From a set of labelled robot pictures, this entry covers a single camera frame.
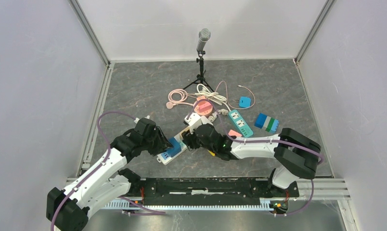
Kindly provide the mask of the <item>blue cube plug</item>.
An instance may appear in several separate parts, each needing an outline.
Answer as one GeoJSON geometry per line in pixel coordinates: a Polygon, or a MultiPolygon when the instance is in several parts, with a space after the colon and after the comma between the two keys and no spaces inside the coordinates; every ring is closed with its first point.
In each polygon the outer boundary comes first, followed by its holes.
{"type": "Polygon", "coordinates": [[[170,138],[169,142],[173,145],[173,147],[167,149],[167,154],[169,157],[176,156],[186,148],[186,145],[178,137],[170,138]]]}

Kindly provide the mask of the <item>pink cube plug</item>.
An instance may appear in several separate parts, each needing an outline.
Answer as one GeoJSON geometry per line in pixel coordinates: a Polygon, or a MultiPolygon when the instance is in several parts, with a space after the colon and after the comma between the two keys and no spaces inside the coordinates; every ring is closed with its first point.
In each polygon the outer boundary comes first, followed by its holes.
{"type": "Polygon", "coordinates": [[[241,133],[239,133],[239,132],[236,132],[235,130],[229,130],[229,132],[228,132],[228,135],[229,136],[231,136],[231,137],[236,137],[236,138],[238,138],[238,137],[242,137],[242,134],[241,133]]]}

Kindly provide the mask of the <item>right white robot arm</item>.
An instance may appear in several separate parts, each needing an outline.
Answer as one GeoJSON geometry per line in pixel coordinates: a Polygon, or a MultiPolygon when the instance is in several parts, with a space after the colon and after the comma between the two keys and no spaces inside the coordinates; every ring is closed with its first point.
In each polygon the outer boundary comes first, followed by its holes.
{"type": "Polygon", "coordinates": [[[282,195],[298,179],[314,179],[317,166],[323,162],[320,145],[291,128],[268,137],[244,138],[222,135],[212,124],[203,124],[183,132],[181,137],[188,148],[204,148],[225,161],[277,160],[281,165],[273,170],[267,184],[268,192],[273,196],[282,195]]]}

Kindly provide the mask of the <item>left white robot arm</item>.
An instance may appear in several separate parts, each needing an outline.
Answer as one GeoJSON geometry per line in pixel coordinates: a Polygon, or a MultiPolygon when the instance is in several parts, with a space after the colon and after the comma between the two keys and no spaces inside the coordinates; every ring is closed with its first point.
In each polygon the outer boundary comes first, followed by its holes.
{"type": "Polygon", "coordinates": [[[140,192],[138,180],[117,175],[108,178],[126,166],[141,152],[156,156],[173,145],[161,128],[148,118],[137,121],[108,144],[101,159],[84,174],[63,189],[53,188],[47,195],[46,217],[53,231],[81,231],[89,219],[102,207],[122,195],[135,196],[140,192]]]}

